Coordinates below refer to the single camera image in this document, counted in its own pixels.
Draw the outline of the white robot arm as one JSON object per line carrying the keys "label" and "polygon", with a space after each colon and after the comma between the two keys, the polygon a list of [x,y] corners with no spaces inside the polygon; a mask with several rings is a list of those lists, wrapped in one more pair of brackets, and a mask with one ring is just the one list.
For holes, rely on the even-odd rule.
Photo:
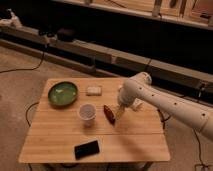
{"label": "white robot arm", "polygon": [[151,83],[147,72],[127,78],[118,93],[118,104],[129,107],[136,99],[143,100],[213,141],[213,108],[157,90]]}

